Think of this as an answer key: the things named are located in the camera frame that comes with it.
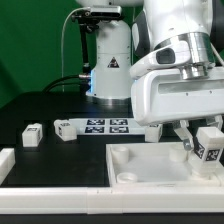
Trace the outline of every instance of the green wall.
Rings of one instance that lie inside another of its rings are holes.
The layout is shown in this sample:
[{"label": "green wall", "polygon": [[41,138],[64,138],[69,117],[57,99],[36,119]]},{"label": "green wall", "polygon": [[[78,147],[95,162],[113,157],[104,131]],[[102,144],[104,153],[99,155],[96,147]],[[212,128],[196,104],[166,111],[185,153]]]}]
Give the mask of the green wall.
[{"label": "green wall", "polygon": [[[61,30],[67,15],[78,7],[75,0],[0,1],[0,107],[23,92],[41,91],[61,77]],[[133,9],[125,9],[129,24],[132,13]],[[88,35],[88,44],[94,66],[94,34]],[[78,74],[81,69],[79,28],[69,22],[64,75]]]}]

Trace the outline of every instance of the black tabletop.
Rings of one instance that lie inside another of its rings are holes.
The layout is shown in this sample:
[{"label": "black tabletop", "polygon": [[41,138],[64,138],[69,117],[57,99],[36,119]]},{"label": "black tabletop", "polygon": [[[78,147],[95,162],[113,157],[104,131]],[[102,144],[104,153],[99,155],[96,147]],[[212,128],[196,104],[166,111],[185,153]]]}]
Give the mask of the black tabletop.
[{"label": "black tabletop", "polygon": [[[129,106],[100,106],[74,93],[26,93],[0,110],[0,150],[16,149],[16,165],[1,188],[109,187],[106,144],[143,143],[143,135],[87,136],[63,142],[56,119],[132,118]],[[28,124],[41,123],[44,137],[36,148],[22,146]],[[165,126],[161,141],[177,141]],[[223,223],[223,214],[1,215],[0,223]]]}]

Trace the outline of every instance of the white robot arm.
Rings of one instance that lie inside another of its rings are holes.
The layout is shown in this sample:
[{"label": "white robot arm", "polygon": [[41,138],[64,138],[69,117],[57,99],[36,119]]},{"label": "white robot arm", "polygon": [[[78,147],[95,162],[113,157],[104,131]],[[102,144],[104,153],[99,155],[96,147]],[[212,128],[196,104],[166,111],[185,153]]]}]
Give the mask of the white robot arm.
[{"label": "white robot arm", "polygon": [[137,80],[132,87],[134,116],[141,125],[223,114],[224,70],[214,67],[209,38],[212,3],[144,1],[133,26],[142,58],[130,70]]}]

